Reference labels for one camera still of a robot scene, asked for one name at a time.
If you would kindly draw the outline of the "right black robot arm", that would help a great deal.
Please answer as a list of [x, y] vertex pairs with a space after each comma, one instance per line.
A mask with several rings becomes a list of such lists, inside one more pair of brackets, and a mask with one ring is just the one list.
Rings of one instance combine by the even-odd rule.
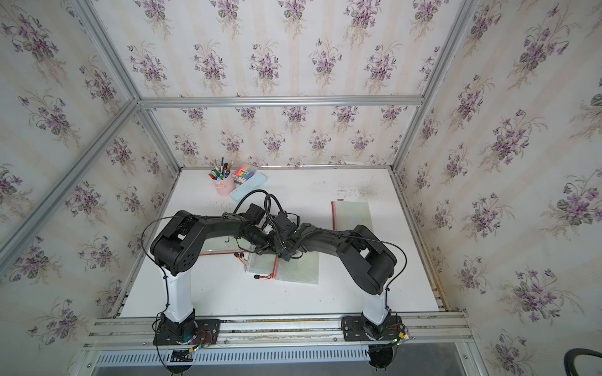
[[337, 257], [353, 282], [366, 294], [363, 319], [370, 328], [382, 332], [390, 316], [387, 293], [397, 264], [389, 244], [363, 225], [352, 230], [326, 230], [302, 223], [300, 218], [292, 222], [274, 194], [266, 195], [264, 210], [272, 228], [271, 251], [287, 262], [308, 252]]

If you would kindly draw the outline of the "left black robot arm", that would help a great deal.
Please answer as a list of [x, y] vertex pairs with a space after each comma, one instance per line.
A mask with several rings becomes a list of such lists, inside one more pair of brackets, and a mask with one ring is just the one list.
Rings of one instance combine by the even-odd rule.
[[214, 238], [244, 239], [253, 247], [253, 252], [271, 251], [272, 236], [264, 232], [261, 222], [272, 220], [270, 212], [273, 195], [265, 190], [253, 190], [245, 198], [263, 194], [261, 206], [250, 205], [240, 213], [239, 206], [232, 213], [221, 216], [193, 215], [180, 210], [159, 232], [150, 245], [144, 246], [146, 256], [161, 270], [166, 286], [166, 308], [159, 313], [160, 323], [180, 334], [189, 332], [195, 318], [191, 302], [190, 270], [197, 263], [206, 241]]

